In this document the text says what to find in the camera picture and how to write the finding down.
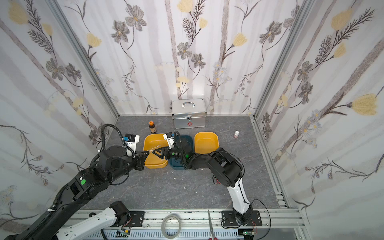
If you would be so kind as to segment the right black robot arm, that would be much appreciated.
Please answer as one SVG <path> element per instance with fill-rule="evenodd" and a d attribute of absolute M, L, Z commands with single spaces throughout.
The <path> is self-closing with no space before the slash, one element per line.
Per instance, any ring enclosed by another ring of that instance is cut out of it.
<path fill-rule="evenodd" d="M 235 219 L 240 225 L 246 225 L 251 219 L 253 207 L 243 187 L 245 167 L 234 154 L 220 147 L 218 135 L 213 132 L 197 133 L 194 147 L 177 131 L 163 137 L 168 145 L 154 149 L 152 153 L 163 160 L 180 160 L 185 170 L 208 168 L 217 183 L 228 189 Z"/>

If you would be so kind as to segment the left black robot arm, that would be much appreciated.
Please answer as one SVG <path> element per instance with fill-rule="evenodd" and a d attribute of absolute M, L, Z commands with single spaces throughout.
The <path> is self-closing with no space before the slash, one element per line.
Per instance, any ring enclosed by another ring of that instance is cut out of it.
<path fill-rule="evenodd" d="M 112 124 L 101 127 L 101 149 L 90 166 L 78 172 L 57 193 L 52 205 L 30 227 L 18 235 L 9 235 L 8 240 L 57 240 L 63 225 L 84 205 L 109 186 L 116 186 L 120 177 L 128 177 L 130 171 L 143 171 L 149 151 L 137 153 L 125 143 L 106 146 L 105 129 L 118 128 Z"/>

